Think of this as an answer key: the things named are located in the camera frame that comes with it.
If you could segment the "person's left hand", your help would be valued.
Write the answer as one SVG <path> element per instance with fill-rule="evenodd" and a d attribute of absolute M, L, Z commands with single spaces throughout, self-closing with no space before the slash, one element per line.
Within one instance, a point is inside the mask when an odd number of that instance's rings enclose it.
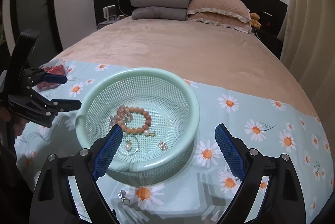
<path fill-rule="evenodd" d="M 18 116 L 12 116 L 4 106 L 1 106 L 0 108 L 0 116 L 1 121 L 9 122 L 11 124 L 11 130 L 14 132 L 15 138 L 22 135 L 26 124 L 28 124 L 28 120 Z"/>

